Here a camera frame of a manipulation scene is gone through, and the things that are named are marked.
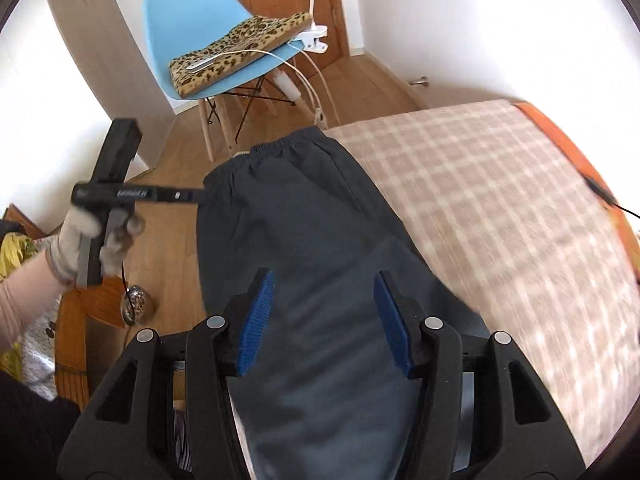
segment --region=checkered blanket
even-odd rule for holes
[[[640,394],[640,296],[619,238],[564,155],[492,101],[329,130],[431,270],[516,339],[587,464]]]

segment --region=hand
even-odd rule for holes
[[[100,261],[103,274],[117,274],[133,245],[135,237],[145,230],[145,221],[133,215],[121,226],[109,234],[100,249]],[[95,238],[100,234],[100,222],[84,209],[74,207],[66,215],[60,234],[52,241],[47,256],[53,271],[63,283],[72,285],[78,276],[80,240],[82,236]]]

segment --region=yellow fabric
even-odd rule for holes
[[[0,246],[0,282],[11,272],[20,267],[24,260],[28,260],[38,252],[33,240],[20,233],[8,233]],[[20,381],[22,378],[22,364],[20,344],[0,355],[0,370],[4,370],[11,377]]]
[[[0,246],[0,280],[4,280],[12,270],[31,258],[37,249],[33,240],[20,233],[8,233]]]

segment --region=elastic waistband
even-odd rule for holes
[[[324,139],[324,133],[322,133],[317,126],[308,126],[306,128],[296,130],[286,137],[274,140],[273,142],[258,144],[257,146],[252,147],[249,153],[237,155],[209,173],[204,179],[204,187],[212,187],[217,180],[229,176],[229,174],[238,170],[248,162],[254,162],[263,158],[269,158],[270,156],[279,155],[287,146],[292,146],[299,142],[320,139]]]

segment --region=black cord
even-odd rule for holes
[[[129,301],[131,311],[134,312],[133,301],[131,301],[131,296],[129,295],[129,287],[127,286],[127,280],[124,276],[124,262],[120,267],[120,276],[122,277],[122,285],[124,286],[124,293],[127,295],[127,301]],[[124,352],[124,349],[127,347],[127,337],[129,337],[129,332],[131,332],[131,325],[127,324],[127,331],[124,334],[124,341],[122,342],[122,352]]]
[[[622,209],[622,211],[624,211],[625,213],[629,213],[630,215],[635,216],[636,218],[640,218],[640,215],[637,215],[636,213],[634,213],[633,211],[629,211],[629,209],[625,209],[623,208],[621,205],[618,205],[617,203],[614,203],[614,206],[616,206],[618,209]]]
[[[629,211],[629,209],[622,207],[616,201],[616,198],[607,189],[604,189],[600,184],[598,184],[594,178],[591,178],[590,176],[586,176],[586,175],[583,175],[582,178],[587,183],[587,186],[589,186],[589,189],[591,189],[597,196],[603,199],[607,204],[613,207],[617,207],[618,209],[624,211],[625,213],[629,213],[630,215],[633,215],[636,218],[640,218],[640,216],[634,213],[633,211]]]
[[[120,275],[122,277],[122,285],[124,286],[124,293],[127,295],[127,300],[129,300],[129,306],[133,310],[133,302],[131,301],[131,296],[129,295],[129,287],[127,286],[127,280],[124,277],[124,263],[120,267]]]

